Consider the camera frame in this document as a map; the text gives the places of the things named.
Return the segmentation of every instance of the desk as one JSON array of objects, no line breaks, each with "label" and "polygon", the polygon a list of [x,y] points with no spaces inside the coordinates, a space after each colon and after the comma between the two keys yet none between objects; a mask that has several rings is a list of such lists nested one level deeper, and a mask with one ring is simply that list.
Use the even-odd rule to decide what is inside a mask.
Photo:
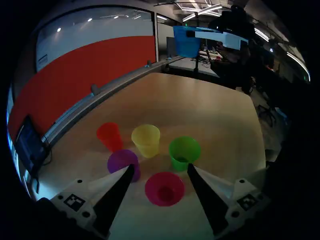
[{"label": "desk", "polygon": [[[183,58],[181,60],[175,61],[169,64],[169,68],[183,69],[188,71],[193,71],[196,67],[196,61],[191,61],[192,58]],[[201,62],[198,64],[198,72],[214,76],[218,78],[219,76],[211,70],[210,65],[206,64],[207,68],[202,65]]]},{"label": "desk", "polygon": [[[186,172],[179,173],[186,192],[171,207],[152,205],[144,194],[147,179],[173,171],[170,142],[191,136],[201,146],[194,164],[227,181],[265,167],[264,143],[249,96],[213,83],[151,73],[114,94],[77,122],[52,148],[53,161],[39,175],[40,195],[53,197],[76,178],[93,181],[108,175],[110,152],[96,130],[116,122],[124,147],[134,151],[141,178],[129,186],[111,226],[113,239],[212,239],[212,230]],[[159,154],[143,158],[131,141],[140,124],[160,129]]]},{"label": "desk", "polygon": [[[200,56],[207,56],[207,52],[205,52],[205,51],[199,51],[199,55]],[[211,53],[211,52],[209,52],[209,55],[210,55],[210,58],[211,59],[216,59],[217,57],[219,57],[220,59],[222,59],[223,57],[221,56],[221,54],[220,53],[218,53],[218,52],[215,52],[215,53]]]}]

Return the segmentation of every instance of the blue plastic box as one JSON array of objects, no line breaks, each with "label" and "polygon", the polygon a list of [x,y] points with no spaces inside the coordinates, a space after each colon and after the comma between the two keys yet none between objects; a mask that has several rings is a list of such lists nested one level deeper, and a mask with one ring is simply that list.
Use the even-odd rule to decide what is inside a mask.
[{"label": "blue plastic box", "polygon": [[186,31],[201,31],[194,27],[174,26],[173,33],[176,51],[179,56],[194,58],[198,55],[201,39],[187,37]]}]

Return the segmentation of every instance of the red wall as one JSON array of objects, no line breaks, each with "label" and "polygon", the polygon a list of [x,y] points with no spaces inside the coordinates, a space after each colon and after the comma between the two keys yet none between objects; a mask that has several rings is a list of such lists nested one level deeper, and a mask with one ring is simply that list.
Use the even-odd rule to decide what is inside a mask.
[{"label": "red wall", "polygon": [[13,141],[29,114],[39,134],[76,102],[98,87],[156,61],[154,36],[113,38],[77,48],[57,58],[24,86],[10,113]]}]

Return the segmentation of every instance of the person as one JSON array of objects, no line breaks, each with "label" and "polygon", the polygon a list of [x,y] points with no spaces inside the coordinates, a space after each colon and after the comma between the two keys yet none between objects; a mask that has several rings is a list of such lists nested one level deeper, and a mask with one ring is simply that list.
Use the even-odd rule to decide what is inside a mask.
[{"label": "person", "polygon": [[222,12],[222,16],[209,23],[208,28],[229,32],[249,40],[249,44],[242,42],[240,50],[226,48],[222,42],[209,40],[208,46],[214,47],[223,57],[223,61],[213,60],[211,69],[221,78],[221,85],[250,94],[252,86],[252,62],[256,56],[251,57],[250,46],[255,37],[254,26],[249,23],[243,8],[233,5],[231,12]]}]

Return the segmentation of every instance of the plastic cup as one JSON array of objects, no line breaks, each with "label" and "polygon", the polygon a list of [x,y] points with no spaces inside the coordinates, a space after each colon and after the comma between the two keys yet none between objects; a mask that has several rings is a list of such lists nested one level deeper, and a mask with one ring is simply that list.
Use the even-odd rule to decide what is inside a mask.
[{"label": "plastic cup", "polygon": [[133,130],[131,139],[145,158],[152,158],[159,151],[160,131],[156,126],[138,126]]},{"label": "plastic cup", "polygon": [[171,206],[182,199],[184,184],[176,174],[159,172],[148,179],[144,190],[147,198],[153,204]]},{"label": "plastic cup", "polygon": [[114,122],[107,122],[100,126],[97,130],[97,137],[111,152],[123,147],[118,125]]},{"label": "plastic cup", "polygon": [[191,137],[179,137],[169,146],[171,162],[177,171],[187,170],[188,164],[193,163],[200,156],[201,148],[196,140]]},{"label": "plastic cup", "polygon": [[138,157],[130,150],[123,149],[115,151],[108,159],[107,167],[110,173],[114,173],[130,164],[134,164],[134,174],[132,182],[137,182],[140,178],[140,167]]}]

